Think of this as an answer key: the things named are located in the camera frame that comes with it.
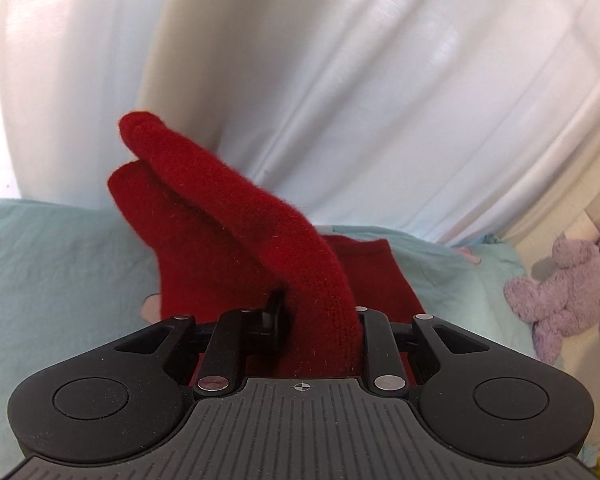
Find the red knitted cardigan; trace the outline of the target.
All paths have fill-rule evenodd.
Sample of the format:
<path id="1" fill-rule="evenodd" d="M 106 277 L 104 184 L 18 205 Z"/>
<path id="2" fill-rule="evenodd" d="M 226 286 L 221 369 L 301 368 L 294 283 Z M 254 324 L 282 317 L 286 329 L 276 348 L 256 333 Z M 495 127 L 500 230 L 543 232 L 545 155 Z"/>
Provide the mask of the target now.
<path id="1" fill-rule="evenodd" d="M 397 323 L 422 312 L 386 240 L 317 232 L 297 209 L 153 114 L 127 114 L 119 129 L 134 160 L 108 188 L 157 257 L 163 318 L 213 322 L 279 297 L 290 331 L 273 374 L 324 378 L 362 370 L 358 308 Z"/>

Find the purple plush toy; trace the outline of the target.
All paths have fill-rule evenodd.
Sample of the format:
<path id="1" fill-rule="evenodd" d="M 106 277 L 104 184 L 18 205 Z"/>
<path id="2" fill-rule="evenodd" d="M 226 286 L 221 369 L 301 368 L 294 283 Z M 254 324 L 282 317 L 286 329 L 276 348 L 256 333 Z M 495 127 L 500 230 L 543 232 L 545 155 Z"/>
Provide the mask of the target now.
<path id="1" fill-rule="evenodd" d="M 545 281 L 516 276 L 504 286 L 509 307 L 532 326 L 538 359 L 553 364 L 562 343 L 600 324 L 600 239 L 556 240 L 552 248 L 556 266 Z"/>

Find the teal mushroom print bedsheet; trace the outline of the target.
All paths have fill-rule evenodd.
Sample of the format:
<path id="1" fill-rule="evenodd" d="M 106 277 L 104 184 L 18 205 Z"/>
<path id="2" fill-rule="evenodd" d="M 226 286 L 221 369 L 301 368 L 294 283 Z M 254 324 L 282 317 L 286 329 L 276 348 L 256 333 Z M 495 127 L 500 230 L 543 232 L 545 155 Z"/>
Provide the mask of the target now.
<path id="1" fill-rule="evenodd" d="M 424 310 L 523 354 L 531 330 L 509 309 L 505 283 L 524 273 L 513 247 L 445 247 L 374 226 L 326 233 L 385 240 Z M 158 292 L 156 259 L 120 214 L 0 200 L 0 477 L 20 462 L 6 405 L 42 368 L 139 330 Z"/>

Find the white sheer curtain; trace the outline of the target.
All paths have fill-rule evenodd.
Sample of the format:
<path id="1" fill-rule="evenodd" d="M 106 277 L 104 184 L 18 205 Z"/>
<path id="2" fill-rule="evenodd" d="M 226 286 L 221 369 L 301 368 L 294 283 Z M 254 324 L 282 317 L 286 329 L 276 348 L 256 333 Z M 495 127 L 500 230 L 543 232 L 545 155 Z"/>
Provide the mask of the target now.
<path id="1" fill-rule="evenodd" d="M 600 0 L 0 0 L 20 194 L 111 206 L 149 110 L 317 224 L 521 236 L 600 149 Z"/>

